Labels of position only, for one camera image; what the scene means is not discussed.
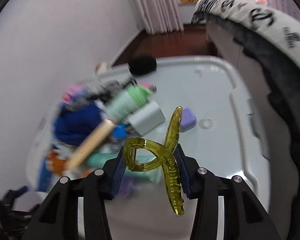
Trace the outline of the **black fluffy pompom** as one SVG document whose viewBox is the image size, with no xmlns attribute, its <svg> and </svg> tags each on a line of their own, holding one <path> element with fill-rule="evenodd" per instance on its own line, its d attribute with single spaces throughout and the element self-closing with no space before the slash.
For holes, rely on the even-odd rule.
<svg viewBox="0 0 300 240">
<path fill-rule="evenodd" d="M 149 55 L 141 55 L 128 61 L 129 71 L 133 76 L 143 76 L 157 70 L 157 61 Z"/>
</svg>

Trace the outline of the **yellow translucent hair claw clip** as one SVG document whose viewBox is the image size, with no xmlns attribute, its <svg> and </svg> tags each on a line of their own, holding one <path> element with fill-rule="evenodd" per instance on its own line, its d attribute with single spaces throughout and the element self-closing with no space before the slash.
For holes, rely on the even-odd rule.
<svg viewBox="0 0 300 240">
<path fill-rule="evenodd" d="M 158 167 L 162 168 L 168 200 L 172 210 L 178 216 L 184 214 L 184 206 L 181 195 L 180 172 L 174 151 L 179 143 L 182 111 L 181 106 L 176 107 L 174 110 L 163 144 L 144 138 L 131 137 L 126 140 L 123 146 L 123 159 L 130 171 L 148 172 Z M 148 163 L 138 163 L 136 156 L 139 149 L 150 152 L 155 158 Z"/>
</svg>

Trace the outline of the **small purple case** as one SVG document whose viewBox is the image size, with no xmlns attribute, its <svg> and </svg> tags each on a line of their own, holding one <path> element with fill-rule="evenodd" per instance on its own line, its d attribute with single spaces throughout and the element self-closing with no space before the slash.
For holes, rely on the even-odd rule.
<svg viewBox="0 0 300 240">
<path fill-rule="evenodd" d="M 185 132 L 186 130 L 189 130 L 196 126 L 196 123 L 197 119 L 193 111 L 190 108 L 183 108 L 180 130 L 182 132 Z"/>
</svg>

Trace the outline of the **black white logo bed blanket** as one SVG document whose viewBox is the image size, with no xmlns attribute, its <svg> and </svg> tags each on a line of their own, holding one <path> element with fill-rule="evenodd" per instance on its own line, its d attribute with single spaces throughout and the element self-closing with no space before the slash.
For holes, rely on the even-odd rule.
<svg viewBox="0 0 300 240">
<path fill-rule="evenodd" d="M 192 22 L 245 81 L 264 128 L 270 216 L 283 239 L 300 239 L 300 22 L 256 0 L 199 0 Z"/>
</svg>

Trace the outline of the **teal tube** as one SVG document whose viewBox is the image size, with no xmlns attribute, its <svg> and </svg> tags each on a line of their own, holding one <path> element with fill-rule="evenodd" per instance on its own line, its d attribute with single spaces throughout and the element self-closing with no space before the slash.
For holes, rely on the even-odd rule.
<svg viewBox="0 0 300 240">
<path fill-rule="evenodd" d="M 87 165 L 92 168 L 102 168 L 106 161 L 116 158 L 118 153 L 94 153 L 87 159 Z"/>
</svg>

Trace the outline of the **pink pleated curtain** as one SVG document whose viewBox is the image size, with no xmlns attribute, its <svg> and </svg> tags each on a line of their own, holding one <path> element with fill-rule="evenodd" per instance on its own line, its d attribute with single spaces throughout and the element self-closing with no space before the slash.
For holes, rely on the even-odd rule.
<svg viewBox="0 0 300 240">
<path fill-rule="evenodd" d="M 149 35 L 183 31 L 180 0 L 132 0 Z"/>
</svg>

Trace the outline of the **white rectangular charger block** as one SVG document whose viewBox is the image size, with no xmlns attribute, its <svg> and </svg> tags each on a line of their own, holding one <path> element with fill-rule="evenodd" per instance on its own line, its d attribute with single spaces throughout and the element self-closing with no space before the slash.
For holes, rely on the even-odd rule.
<svg viewBox="0 0 300 240">
<path fill-rule="evenodd" d="M 151 101 L 129 116 L 127 120 L 136 133 L 143 136 L 164 123 L 166 118 L 160 106 L 155 101 Z"/>
</svg>

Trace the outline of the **green white lotion bottle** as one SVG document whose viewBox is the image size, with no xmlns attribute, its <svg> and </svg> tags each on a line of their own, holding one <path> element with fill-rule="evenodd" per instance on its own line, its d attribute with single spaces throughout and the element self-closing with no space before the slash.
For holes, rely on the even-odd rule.
<svg viewBox="0 0 300 240">
<path fill-rule="evenodd" d="M 128 86 L 106 104 L 107 117 L 114 123 L 121 122 L 128 115 L 143 107 L 150 95 L 152 92 L 143 86 Z"/>
</svg>

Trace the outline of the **white plastic storage bin lid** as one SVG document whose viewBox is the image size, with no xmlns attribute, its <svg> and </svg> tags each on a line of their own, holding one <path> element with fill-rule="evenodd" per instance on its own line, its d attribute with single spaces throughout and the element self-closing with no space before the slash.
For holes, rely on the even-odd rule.
<svg viewBox="0 0 300 240">
<path fill-rule="evenodd" d="M 144 135 L 163 142 L 168 119 L 177 106 L 193 111 L 197 123 L 180 134 L 186 155 L 201 167 L 225 178 L 241 176 L 266 211 L 270 202 L 270 172 L 267 141 L 248 89 L 235 67 L 212 56 L 167 57 L 157 60 L 157 70 L 137 77 L 157 87 L 151 97 L 166 121 Z M 52 139 L 52 124 L 61 103 L 53 105 L 31 146 L 26 164 L 30 185 L 37 188 L 40 166 Z M 164 185 L 140 185 L 132 197 L 106 204 L 108 214 L 128 216 L 135 211 L 176 217 L 168 203 Z"/>
</svg>

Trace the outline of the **beige wooden stick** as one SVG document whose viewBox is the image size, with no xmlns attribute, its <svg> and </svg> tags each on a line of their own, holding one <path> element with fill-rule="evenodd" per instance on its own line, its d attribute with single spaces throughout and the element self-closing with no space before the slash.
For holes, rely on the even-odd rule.
<svg viewBox="0 0 300 240">
<path fill-rule="evenodd" d="M 103 120 L 89 136 L 76 148 L 65 163 L 66 170 L 76 169 L 110 135 L 116 124 L 109 119 Z"/>
</svg>

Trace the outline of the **dark blue cloth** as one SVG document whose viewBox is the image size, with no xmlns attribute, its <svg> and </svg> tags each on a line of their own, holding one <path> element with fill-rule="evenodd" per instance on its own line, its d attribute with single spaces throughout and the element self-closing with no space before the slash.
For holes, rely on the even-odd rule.
<svg viewBox="0 0 300 240">
<path fill-rule="evenodd" d="M 103 121 L 101 110 L 94 104 L 70 111 L 66 104 L 54 123 L 54 136 L 57 140 L 72 146 L 79 146 L 87 136 Z"/>
</svg>

